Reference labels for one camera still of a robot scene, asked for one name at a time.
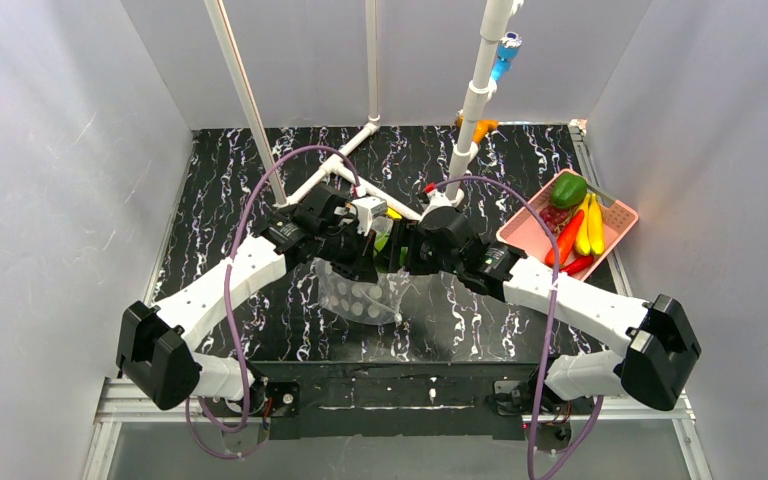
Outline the green toy watermelon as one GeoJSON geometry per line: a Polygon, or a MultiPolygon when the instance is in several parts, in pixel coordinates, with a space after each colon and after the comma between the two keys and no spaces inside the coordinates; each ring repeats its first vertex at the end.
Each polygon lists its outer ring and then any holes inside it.
{"type": "Polygon", "coordinates": [[[373,241],[374,255],[380,255],[387,247],[390,241],[391,234],[384,232],[375,232],[375,238],[373,241]]]}

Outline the clear polka dot zip bag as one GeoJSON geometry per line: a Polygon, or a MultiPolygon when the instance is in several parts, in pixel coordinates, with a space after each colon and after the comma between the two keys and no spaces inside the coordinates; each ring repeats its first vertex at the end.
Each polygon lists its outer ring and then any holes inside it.
{"type": "MultiPolygon", "coordinates": [[[[394,221],[387,216],[377,218],[370,232],[390,233],[394,221]]],[[[402,300],[412,280],[404,269],[387,271],[387,247],[374,256],[374,265],[378,281],[370,284],[347,280],[334,273],[325,260],[314,259],[319,305],[350,322],[376,326],[400,323],[402,300]]]]}

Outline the orange toy carrot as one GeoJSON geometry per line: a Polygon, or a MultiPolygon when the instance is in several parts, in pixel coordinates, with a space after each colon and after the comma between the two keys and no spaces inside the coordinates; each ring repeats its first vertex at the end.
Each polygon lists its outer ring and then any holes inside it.
{"type": "Polygon", "coordinates": [[[585,218],[585,212],[579,209],[557,237],[556,243],[558,247],[558,259],[560,266],[563,266],[568,260],[574,248],[578,232],[582,227],[585,218]]]}

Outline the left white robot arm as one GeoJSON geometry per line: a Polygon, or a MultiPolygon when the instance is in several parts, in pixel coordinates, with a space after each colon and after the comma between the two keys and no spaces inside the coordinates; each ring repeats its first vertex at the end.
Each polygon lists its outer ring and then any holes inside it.
{"type": "Polygon", "coordinates": [[[235,359],[197,353],[202,340],[241,303],[312,259],[350,280],[376,282],[373,224],[387,210],[380,197],[351,199],[314,186],[298,203],[270,212],[232,257],[181,291],[152,306],[128,306],[117,368],[162,411],[193,396],[245,401],[256,374],[235,359]]]}

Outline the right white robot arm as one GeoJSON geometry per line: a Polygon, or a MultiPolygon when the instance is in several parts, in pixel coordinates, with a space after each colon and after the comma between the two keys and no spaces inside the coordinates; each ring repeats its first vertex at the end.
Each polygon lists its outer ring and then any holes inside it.
{"type": "Polygon", "coordinates": [[[668,411],[701,356],[678,300],[660,294],[647,302],[555,274],[515,247],[481,238],[453,207],[399,221],[389,244],[411,275],[450,273],[474,293],[540,311],[603,343],[603,351],[561,355],[533,375],[535,388],[556,402],[626,394],[668,411]]]}

